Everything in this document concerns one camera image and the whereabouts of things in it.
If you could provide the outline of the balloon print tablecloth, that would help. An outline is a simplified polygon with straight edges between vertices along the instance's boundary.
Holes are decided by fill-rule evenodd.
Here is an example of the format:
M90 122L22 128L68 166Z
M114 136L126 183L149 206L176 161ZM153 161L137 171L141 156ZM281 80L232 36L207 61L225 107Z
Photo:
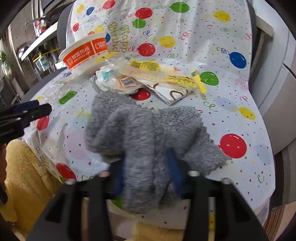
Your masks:
M248 90L252 43L247 1L75 1L67 43L99 31L106 33L115 58L154 61L201 77L207 93L191 92L171 107L193 106L201 114L211 139L230 156L210 178L231 178L265 222L275 173L268 132ZM133 99L146 108L167 107L149 88ZM92 101L76 108L52 106L48 117L25 131L27 145L59 181L84 181L105 167L83 143Z

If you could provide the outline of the orange white paper bowl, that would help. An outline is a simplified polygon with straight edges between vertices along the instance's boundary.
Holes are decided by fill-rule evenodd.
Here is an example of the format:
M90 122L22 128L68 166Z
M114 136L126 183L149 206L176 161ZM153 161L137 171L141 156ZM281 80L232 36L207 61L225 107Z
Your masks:
M59 55L68 70L75 76L93 72L97 68L97 60L104 59L108 54L106 33L98 32L83 37L70 44Z

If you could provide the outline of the yellow clear snack wrapper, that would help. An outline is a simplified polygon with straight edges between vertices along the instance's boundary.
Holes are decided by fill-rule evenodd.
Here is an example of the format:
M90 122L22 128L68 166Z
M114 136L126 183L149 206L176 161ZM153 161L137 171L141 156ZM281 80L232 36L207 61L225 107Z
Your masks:
M110 67L118 70L119 73L133 77L136 80L143 79L153 83L176 85L194 92L207 93L207 88L199 75L195 73L190 76L182 75L163 63L129 59L126 56L109 59L107 63Z

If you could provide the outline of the grey refrigerator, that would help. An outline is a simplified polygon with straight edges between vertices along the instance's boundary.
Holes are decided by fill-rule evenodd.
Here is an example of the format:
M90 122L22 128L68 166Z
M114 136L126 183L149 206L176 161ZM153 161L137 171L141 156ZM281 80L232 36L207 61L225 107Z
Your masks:
M295 38L266 1L250 3L257 49L249 88L276 154L295 139Z

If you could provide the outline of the white kitchen shelf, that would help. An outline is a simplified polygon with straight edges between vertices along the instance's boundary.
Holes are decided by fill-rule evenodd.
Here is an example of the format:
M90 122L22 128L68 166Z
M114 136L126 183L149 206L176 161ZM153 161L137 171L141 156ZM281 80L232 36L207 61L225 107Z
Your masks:
M35 49L37 49L39 46L53 39L53 37L56 37L57 27L58 27L58 22L53 24L51 27L46 29L45 32L43 32L39 37L37 37L37 39L23 53L23 55L21 56L21 61L24 61L27 58L27 56L29 56L29 54L33 52Z

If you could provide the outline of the grey fluffy cloth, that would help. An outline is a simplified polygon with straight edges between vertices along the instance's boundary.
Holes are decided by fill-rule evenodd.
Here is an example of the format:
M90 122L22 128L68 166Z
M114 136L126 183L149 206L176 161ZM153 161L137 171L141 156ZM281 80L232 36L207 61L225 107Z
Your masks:
M85 143L105 161L124 158L122 204L130 213L146 213L177 200L166 166L168 148L206 175L229 160L194 107L149 109L110 89L96 91Z

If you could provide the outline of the brown white paper wrapper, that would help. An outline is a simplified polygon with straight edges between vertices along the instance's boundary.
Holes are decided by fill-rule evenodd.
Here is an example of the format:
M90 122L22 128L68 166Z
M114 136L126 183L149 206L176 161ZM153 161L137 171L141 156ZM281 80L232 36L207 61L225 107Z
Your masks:
M152 90L167 105L172 105L180 101L192 92L185 87L177 85L169 85L166 83L157 83L147 80L141 80L140 82Z

